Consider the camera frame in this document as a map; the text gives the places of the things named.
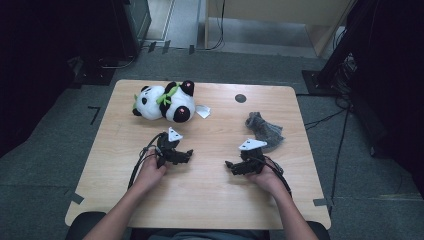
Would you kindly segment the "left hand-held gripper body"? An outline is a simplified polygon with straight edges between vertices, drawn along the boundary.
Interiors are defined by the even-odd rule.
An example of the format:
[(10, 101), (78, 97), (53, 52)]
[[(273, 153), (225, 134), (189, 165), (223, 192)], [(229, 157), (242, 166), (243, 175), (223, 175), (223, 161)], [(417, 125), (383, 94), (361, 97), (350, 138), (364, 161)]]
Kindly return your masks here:
[(172, 127), (167, 132), (159, 134), (157, 140), (156, 152), (159, 156), (157, 167), (163, 166), (168, 159), (172, 157), (183, 157), (178, 154), (175, 148), (178, 146), (180, 140), (183, 138), (181, 134), (175, 131)]

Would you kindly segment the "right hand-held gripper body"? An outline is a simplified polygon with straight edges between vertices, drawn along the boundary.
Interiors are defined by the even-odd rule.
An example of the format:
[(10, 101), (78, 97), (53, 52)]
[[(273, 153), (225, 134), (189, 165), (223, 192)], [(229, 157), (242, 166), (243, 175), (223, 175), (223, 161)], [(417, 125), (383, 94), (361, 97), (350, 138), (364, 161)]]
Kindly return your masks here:
[(246, 169), (252, 169), (255, 173), (260, 173), (265, 165), (265, 158), (262, 153), (262, 148), (267, 145), (266, 142), (247, 139), (240, 146), (240, 157), (242, 162), (246, 164)]

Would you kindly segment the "grey cloth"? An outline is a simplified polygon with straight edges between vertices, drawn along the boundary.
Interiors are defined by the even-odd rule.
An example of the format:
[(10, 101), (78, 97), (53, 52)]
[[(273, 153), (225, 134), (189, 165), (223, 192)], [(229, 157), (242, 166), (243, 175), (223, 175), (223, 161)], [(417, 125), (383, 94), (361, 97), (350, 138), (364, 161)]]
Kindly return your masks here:
[(267, 143), (264, 149), (274, 149), (284, 140), (283, 128), (267, 122), (259, 112), (250, 112), (245, 126), (254, 133), (256, 140)]

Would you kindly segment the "panda plush toy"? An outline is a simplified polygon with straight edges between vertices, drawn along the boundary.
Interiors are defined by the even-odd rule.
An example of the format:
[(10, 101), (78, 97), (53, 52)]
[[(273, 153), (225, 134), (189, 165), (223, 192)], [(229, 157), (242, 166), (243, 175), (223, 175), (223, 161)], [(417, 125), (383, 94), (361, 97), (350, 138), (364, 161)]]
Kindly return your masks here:
[(148, 120), (165, 118), (175, 123), (187, 122), (195, 113), (205, 118), (208, 108), (195, 104), (194, 89), (195, 83), (190, 80), (170, 82), (166, 86), (144, 86), (134, 96), (132, 113)]

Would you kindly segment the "person's right hand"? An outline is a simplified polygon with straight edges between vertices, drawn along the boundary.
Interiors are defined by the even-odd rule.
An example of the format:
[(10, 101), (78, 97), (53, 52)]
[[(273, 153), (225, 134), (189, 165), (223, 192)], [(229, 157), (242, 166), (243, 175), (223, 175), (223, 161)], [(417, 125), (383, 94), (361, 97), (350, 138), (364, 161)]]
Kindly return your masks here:
[(281, 180), (268, 166), (265, 166), (259, 174), (248, 174), (246, 178), (272, 196), (276, 196), (285, 190)]

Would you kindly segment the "person's left hand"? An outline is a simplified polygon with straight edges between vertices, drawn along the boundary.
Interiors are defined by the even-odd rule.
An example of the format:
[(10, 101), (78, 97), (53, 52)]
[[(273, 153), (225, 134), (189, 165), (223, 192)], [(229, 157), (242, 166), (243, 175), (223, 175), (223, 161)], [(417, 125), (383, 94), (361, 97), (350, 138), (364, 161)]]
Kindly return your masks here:
[(147, 193), (159, 183), (161, 178), (165, 175), (167, 167), (165, 165), (157, 167), (157, 162), (158, 157), (156, 151), (149, 148), (138, 176), (131, 187), (132, 190), (140, 194)]

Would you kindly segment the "person's dark clothing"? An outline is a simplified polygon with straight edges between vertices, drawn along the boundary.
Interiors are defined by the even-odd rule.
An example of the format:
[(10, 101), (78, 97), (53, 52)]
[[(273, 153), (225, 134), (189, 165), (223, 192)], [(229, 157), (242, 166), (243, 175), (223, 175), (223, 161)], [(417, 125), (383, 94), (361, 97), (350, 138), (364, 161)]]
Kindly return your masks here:
[(130, 240), (270, 240), (268, 230), (133, 229)]

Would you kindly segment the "black angled floor tape mark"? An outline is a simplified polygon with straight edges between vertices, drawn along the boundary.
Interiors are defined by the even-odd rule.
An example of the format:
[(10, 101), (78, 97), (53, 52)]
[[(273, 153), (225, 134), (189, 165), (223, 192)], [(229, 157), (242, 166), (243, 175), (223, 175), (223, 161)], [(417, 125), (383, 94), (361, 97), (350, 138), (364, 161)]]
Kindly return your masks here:
[(95, 123), (99, 113), (100, 113), (101, 107), (99, 107), (99, 106), (88, 106), (87, 108), (94, 111), (94, 115), (93, 115), (91, 122), (90, 122), (90, 125), (93, 125)]

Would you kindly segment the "black stand base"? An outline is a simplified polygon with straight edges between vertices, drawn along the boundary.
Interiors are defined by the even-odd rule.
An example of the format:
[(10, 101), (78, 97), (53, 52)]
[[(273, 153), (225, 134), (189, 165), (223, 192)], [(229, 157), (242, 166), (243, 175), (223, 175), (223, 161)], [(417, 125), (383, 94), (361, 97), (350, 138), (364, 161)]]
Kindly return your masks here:
[(103, 66), (96, 57), (75, 57), (71, 60), (71, 67), (75, 77), (70, 87), (77, 89), (83, 85), (108, 86), (115, 73), (114, 68)]

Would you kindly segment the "black equipment cabinet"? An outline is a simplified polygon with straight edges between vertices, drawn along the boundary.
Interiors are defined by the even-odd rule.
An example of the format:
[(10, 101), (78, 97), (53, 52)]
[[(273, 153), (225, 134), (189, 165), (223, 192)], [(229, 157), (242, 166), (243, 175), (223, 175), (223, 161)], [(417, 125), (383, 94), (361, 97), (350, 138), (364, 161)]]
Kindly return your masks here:
[(151, 24), (147, 0), (112, 0), (123, 56), (137, 57)]

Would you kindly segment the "black metal stand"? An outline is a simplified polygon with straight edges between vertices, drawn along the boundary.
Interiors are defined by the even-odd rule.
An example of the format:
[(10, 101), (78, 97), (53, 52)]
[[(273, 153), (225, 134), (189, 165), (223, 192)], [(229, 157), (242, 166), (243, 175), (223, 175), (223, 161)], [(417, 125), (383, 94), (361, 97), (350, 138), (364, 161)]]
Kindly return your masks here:
[(343, 91), (337, 86), (337, 71), (343, 65), (354, 44), (354, 35), (368, 11), (366, 0), (351, 0), (350, 9), (344, 12), (347, 29), (337, 44), (334, 52), (320, 71), (303, 70), (302, 77), (308, 93), (314, 96), (337, 96)]

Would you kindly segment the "light wooden cabinet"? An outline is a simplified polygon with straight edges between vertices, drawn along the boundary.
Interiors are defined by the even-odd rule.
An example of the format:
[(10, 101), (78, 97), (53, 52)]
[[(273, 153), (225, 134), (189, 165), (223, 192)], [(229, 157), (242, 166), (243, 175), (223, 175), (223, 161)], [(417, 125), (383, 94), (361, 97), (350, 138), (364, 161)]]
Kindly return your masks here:
[(356, 0), (206, 0), (209, 18), (304, 24), (317, 56), (322, 56)]

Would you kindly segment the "dark curtain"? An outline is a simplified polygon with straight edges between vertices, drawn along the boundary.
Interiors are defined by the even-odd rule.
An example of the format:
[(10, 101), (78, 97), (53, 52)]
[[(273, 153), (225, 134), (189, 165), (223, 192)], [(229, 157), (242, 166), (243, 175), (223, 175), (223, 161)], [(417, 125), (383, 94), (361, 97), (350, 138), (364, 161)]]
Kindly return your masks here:
[(108, 81), (85, 78), (70, 60), (83, 56), (78, 31), (90, 0), (0, 0), (0, 158), (25, 142), (67, 88)]
[(351, 52), (350, 86), (383, 126), (373, 149), (406, 169), (424, 198), (424, 0), (376, 0)]

